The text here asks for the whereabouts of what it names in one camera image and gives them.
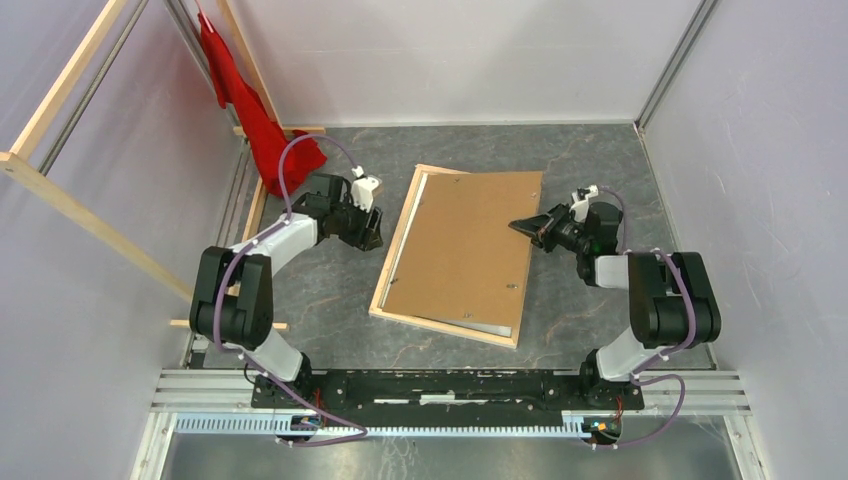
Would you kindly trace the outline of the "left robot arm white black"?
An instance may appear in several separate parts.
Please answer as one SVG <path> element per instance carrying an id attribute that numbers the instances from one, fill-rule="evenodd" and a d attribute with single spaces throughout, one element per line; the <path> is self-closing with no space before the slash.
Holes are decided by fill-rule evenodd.
<path id="1" fill-rule="evenodd" d="M 318 174 L 313 189 L 287 201 L 269 227 L 231 247 L 210 246 L 201 255 L 188 318 L 190 329 L 233 350 L 277 379 L 275 392 L 290 407 L 306 405 L 314 381 L 308 359 L 275 329 L 274 276 L 323 240 L 367 252 L 382 246 L 381 180 L 360 168 L 348 180 Z"/>

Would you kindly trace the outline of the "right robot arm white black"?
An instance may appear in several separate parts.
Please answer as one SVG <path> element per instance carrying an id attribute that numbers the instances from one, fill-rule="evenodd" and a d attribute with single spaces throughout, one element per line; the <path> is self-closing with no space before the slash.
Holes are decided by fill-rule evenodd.
<path id="1" fill-rule="evenodd" d="M 593 203 L 583 214 L 573 205 L 558 204 L 509 224 L 536 248 L 551 252 L 562 247 L 573 253 L 576 273 L 586 285 L 628 295 L 628 327 L 591 351 L 580 367 L 578 396 L 591 408 L 606 406 L 618 386 L 639 384 L 642 372 L 654 363 L 715 341 L 721 330 L 702 256 L 625 251 L 619 245 L 623 224 L 623 212 L 607 202 Z"/>

